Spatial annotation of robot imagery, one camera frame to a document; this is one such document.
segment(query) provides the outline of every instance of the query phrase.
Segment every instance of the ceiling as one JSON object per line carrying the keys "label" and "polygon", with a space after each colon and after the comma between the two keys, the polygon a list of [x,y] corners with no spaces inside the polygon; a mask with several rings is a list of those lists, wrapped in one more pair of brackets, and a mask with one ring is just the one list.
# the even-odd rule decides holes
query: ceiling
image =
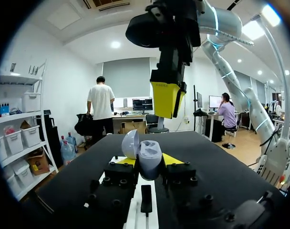
{"label": "ceiling", "polygon": [[[33,13],[30,20],[91,64],[138,57],[158,58],[160,56],[158,49],[138,47],[130,43],[125,37],[129,21],[134,16],[144,13],[145,7],[150,5],[151,0],[128,1],[130,6],[99,12],[97,9],[88,10],[82,0],[46,0]],[[212,6],[222,9],[227,9],[233,2],[233,0],[208,1]],[[258,14],[264,5],[265,3],[262,1],[241,0],[232,11],[238,14],[245,24]],[[290,71],[290,43],[286,32],[282,24],[269,27],[269,29],[280,49],[285,67]],[[206,35],[201,34],[201,40],[205,39]],[[112,49],[110,44],[113,41],[120,42],[121,47]],[[273,80],[274,85],[278,86],[280,82],[276,76],[280,75],[280,71],[268,40],[263,36],[256,39],[254,43],[253,47],[231,43],[220,54],[234,70],[261,82]],[[201,48],[195,50],[195,57],[206,58]],[[258,70],[261,70],[263,74],[258,75]]]}

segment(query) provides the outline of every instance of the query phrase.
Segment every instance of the wooden floor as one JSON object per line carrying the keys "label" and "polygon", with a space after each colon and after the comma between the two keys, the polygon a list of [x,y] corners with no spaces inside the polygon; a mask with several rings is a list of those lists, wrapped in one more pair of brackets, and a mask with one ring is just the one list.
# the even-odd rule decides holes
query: wooden floor
{"label": "wooden floor", "polygon": [[[225,151],[227,151],[229,154],[236,157],[241,162],[245,163],[246,165],[250,165],[255,163],[255,160],[260,156],[261,147],[259,137],[255,132],[246,130],[244,128],[240,128],[237,133],[236,137],[230,138],[230,143],[234,144],[236,146],[235,149],[226,149],[222,147],[222,144],[228,142],[228,135],[225,136],[225,139],[223,142],[215,143]],[[82,153],[84,153],[84,148],[79,147],[79,153],[77,156],[80,156]],[[39,183],[35,190],[37,191],[40,187],[42,187],[44,184],[46,184],[49,180],[51,180],[56,175],[56,172],[51,173],[46,179],[44,179],[41,183]]]}

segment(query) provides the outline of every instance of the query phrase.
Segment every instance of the man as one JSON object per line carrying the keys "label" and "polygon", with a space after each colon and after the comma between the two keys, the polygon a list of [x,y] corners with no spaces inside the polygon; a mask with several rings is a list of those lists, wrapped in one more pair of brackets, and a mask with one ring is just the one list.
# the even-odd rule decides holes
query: man
{"label": "man", "polygon": [[103,127],[107,133],[114,133],[111,104],[114,102],[114,94],[111,87],[105,85],[105,78],[99,76],[96,79],[97,85],[93,86],[88,95],[87,115],[93,106],[93,120],[95,121],[95,140],[103,137]]}

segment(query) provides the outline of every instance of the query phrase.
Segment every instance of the black pants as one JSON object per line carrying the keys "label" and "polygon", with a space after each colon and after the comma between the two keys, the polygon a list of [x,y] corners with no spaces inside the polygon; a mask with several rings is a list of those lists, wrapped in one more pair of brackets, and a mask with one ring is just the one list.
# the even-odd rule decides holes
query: black pants
{"label": "black pants", "polygon": [[95,126],[95,131],[93,135],[94,142],[97,142],[100,139],[102,139],[104,128],[105,128],[106,134],[108,133],[114,134],[112,118],[94,120],[94,126]]}

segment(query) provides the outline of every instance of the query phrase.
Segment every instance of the black table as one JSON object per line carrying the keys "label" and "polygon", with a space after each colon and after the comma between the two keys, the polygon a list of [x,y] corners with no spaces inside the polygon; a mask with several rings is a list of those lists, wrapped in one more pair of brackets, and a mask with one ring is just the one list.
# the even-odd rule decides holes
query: black table
{"label": "black table", "polygon": [[[105,165],[113,156],[122,156],[124,135],[108,135],[72,161],[55,178],[41,187],[38,195],[53,209],[67,202],[83,205],[92,179],[99,179]],[[197,176],[205,181],[212,194],[228,209],[235,209],[248,199],[258,200],[265,191],[273,193],[278,205],[282,194],[262,177],[226,151],[196,132],[140,135],[140,141],[159,142],[162,152],[181,161],[189,161]],[[171,203],[165,196],[161,179],[155,181],[159,227],[173,228]]]}

